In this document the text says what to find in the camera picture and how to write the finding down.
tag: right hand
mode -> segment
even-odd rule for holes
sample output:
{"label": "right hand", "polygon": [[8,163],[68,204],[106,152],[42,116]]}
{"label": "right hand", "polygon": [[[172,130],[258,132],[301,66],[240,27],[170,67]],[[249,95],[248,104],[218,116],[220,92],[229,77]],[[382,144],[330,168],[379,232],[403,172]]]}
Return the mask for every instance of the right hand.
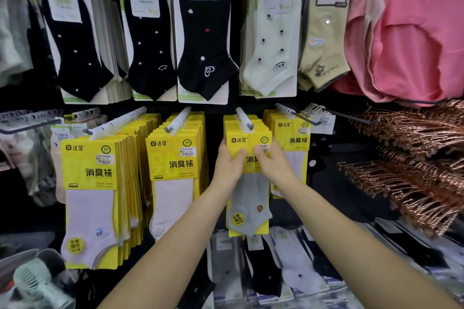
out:
{"label": "right hand", "polygon": [[259,145],[256,145],[253,148],[253,152],[261,165],[261,172],[272,183],[279,187],[279,189],[282,189],[287,185],[291,186],[299,181],[298,177],[291,169],[290,163],[283,153],[280,144],[275,138],[272,139],[269,157],[267,157],[266,153]]}

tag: circular sticker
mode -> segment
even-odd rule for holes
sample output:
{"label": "circular sticker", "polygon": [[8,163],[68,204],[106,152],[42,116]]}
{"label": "circular sticker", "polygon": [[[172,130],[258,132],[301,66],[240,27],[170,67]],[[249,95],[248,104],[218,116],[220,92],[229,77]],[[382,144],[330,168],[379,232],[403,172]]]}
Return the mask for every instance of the circular sticker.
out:
{"label": "circular sticker", "polygon": [[243,216],[241,212],[235,212],[234,214],[232,214],[231,219],[232,219],[232,224],[234,224],[235,226],[241,226],[245,222],[245,217]]}
{"label": "circular sticker", "polygon": [[101,147],[101,152],[104,154],[109,154],[111,153],[111,148],[107,145],[104,145],[103,147]]}
{"label": "circular sticker", "polygon": [[67,248],[71,254],[79,254],[84,250],[85,244],[84,240],[79,237],[71,238],[68,241]]}

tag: pink garment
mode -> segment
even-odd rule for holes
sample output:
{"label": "pink garment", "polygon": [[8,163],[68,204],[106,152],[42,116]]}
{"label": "pink garment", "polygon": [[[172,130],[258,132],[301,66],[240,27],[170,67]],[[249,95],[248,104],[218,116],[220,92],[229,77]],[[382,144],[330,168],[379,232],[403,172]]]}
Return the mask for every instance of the pink garment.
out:
{"label": "pink garment", "polygon": [[368,64],[374,86],[410,100],[462,96],[462,1],[385,0],[385,11],[374,26]]}
{"label": "pink garment", "polygon": [[368,74],[364,37],[367,2],[368,0],[350,0],[344,50],[352,73],[336,81],[332,88],[345,94],[365,95],[378,103],[392,101],[395,98],[378,91]]}

